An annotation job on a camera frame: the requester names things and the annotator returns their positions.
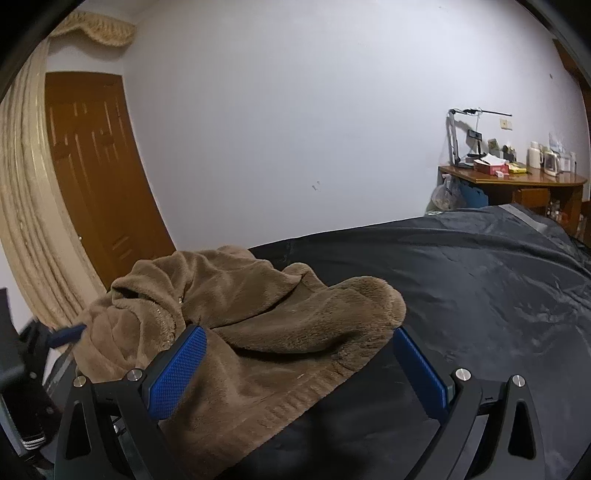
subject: metal screw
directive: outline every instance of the metal screw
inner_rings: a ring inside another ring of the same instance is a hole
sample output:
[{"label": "metal screw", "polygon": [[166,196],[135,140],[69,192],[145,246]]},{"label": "metal screw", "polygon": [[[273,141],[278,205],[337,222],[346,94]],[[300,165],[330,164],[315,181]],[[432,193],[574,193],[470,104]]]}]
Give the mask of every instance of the metal screw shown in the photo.
[{"label": "metal screw", "polygon": [[133,370],[129,370],[129,372],[127,372],[126,377],[130,382],[137,382],[140,378],[142,378],[143,374],[144,372],[142,372],[139,368],[134,368]]},{"label": "metal screw", "polygon": [[458,377],[460,380],[466,382],[471,379],[472,374],[466,368],[458,368],[456,370],[456,377]]},{"label": "metal screw", "polygon": [[525,378],[523,378],[521,375],[513,375],[512,380],[513,383],[518,387],[523,387],[525,385]]},{"label": "metal screw", "polygon": [[74,386],[79,388],[86,383],[86,377],[84,375],[80,375],[74,379]]}]

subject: brown fabric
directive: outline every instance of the brown fabric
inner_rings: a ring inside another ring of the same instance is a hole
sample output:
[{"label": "brown fabric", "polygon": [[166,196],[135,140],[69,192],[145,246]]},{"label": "brown fabric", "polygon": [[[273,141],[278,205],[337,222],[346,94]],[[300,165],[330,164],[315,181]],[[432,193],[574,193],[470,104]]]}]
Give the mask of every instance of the brown fabric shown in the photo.
[{"label": "brown fabric", "polygon": [[161,423],[197,479],[240,461],[360,370],[402,323],[400,293],[356,277],[326,287],[304,264],[283,272],[222,247],[138,261],[86,309],[78,366],[93,382],[145,368],[186,323],[207,354]]}]

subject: box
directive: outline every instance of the box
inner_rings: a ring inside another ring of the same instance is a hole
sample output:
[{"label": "box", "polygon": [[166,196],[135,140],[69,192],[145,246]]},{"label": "box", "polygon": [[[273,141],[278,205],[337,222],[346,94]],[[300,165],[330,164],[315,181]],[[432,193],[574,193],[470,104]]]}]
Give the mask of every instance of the box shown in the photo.
[{"label": "box", "polygon": [[509,165],[503,163],[503,165],[486,165],[484,163],[474,162],[474,170],[487,175],[496,175],[496,172],[501,171],[504,174],[509,174]]}]

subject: electric kettle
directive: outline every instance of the electric kettle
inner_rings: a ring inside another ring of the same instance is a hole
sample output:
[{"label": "electric kettle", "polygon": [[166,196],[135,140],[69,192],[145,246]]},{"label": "electric kettle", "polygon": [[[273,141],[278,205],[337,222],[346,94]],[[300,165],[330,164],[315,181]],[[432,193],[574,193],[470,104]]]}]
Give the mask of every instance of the electric kettle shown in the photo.
[{"label": "electric kettle", "polygon": [[544,172],[555,177],[560,173],[560,157],[555,152],[544,154]]}]

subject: paper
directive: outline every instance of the paper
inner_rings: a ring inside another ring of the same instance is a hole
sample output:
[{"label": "paper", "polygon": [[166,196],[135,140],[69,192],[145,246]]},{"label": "paper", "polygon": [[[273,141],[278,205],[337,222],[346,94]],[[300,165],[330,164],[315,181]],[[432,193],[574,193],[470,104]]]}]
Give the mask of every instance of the paper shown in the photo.
[{"label": "paper", "polygon": [[486,157],[484,157],[483,159],[478,159],[475,158],[474,159],[474,163],[479,163],[481,165],[490,165],[493,167],[497,167],[500,165],[504,165],[505,164],[505,160],[503,158],[499,158],[496,157],[494,155],[488,154]]}]

